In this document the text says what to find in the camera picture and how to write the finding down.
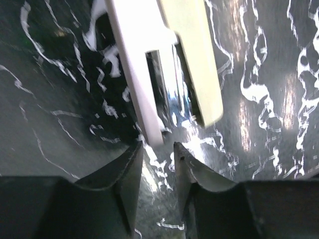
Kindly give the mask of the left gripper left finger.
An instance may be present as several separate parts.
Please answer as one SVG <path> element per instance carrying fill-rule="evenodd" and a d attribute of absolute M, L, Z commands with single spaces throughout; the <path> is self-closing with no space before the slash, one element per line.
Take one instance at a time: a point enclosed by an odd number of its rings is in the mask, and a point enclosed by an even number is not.
<path fill-rule="evenodd" d="M 76 182 L 57 176 L 2 177 L 1 238 L 133 238 L 143 151 L 137 142 Z"/>

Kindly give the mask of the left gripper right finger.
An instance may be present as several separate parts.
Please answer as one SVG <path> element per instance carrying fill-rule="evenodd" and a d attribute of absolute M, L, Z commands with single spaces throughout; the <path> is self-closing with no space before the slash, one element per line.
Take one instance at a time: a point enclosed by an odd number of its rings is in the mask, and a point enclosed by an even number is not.
<path fill-rule="evenodd" d="M 316 239 L 319 181 L 236 183 L 173 145 L 176 190 L 188 239 Z"/>

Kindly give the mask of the cream white stapler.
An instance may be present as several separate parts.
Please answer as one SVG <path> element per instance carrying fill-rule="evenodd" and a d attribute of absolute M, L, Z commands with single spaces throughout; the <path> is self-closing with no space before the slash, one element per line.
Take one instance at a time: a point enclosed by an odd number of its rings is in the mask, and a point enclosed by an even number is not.
<path fill-rule="evenodd" d="M 223 102 L 202 0 L 106 1 L 138 124 L 151 146 L 161 126 L 209 127 Z"/>

